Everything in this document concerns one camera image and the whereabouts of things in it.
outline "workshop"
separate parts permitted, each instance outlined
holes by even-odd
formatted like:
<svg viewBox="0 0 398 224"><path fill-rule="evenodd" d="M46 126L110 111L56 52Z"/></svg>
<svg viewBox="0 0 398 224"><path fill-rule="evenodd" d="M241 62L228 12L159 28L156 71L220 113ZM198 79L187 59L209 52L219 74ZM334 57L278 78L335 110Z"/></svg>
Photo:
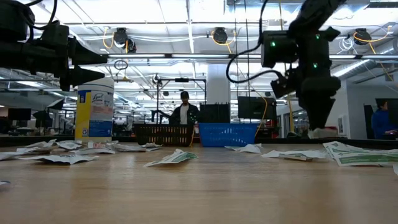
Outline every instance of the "workshop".
<svg viewBox="0 0 398 224"><path fill-rule="evenodd" d="M398 0L0 0L0 223L395 223Z"/></svg>

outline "white pillar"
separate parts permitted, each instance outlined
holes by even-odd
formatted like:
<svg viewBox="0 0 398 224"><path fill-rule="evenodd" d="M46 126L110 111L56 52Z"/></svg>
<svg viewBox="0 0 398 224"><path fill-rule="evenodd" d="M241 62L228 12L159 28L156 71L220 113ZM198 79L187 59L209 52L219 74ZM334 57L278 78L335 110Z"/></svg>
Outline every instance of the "white pillar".
<svg viewBox="0 0 398 224"><path fill-rule="evenodd" d="M230 103L231 84L225 75L226 65L208 65L207 69L207 104Z"/></svg>

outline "wooden table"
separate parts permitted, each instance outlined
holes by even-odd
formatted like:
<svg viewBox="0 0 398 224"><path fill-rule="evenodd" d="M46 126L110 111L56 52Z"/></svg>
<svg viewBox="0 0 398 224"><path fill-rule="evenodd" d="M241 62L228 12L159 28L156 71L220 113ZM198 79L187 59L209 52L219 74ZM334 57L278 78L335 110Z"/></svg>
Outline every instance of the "wooden table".
<svg viewBox="0 0 398 224"><path fill-rule="evenodd" d="M143 167L174 149L103 155L72 166L1 161L0 180L11 185L0 186L0 223L398 222L398 176L391 167L338 167L200 147L181 148L197 160Z"/></svg>

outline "person in blue shirt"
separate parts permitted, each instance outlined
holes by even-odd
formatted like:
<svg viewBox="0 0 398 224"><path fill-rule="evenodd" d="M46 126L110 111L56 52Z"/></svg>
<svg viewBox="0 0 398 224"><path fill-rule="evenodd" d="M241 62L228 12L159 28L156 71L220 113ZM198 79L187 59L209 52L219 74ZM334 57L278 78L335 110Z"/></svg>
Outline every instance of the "person in blue shirt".
<svg viewBox="0 0 398 224"><path fill-rule="evenodd" d="M386 134L397 134L398 126L391 124L387 100L377 102L377 111L372 115L372 129L376 139L385 139Z"/></svg>

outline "dark brown basket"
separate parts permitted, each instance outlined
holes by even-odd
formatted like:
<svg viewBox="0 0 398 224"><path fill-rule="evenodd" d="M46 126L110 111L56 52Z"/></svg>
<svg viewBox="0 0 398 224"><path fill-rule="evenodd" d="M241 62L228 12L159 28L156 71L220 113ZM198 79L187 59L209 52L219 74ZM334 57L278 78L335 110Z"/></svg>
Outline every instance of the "dark brown basket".
<svg viewBox="0 0 398 224"><path fill-rule="evenodd" d="M137 142L140 145L154 142L164 146L189 146L193 126L168 124L135 124Z"/></svg>

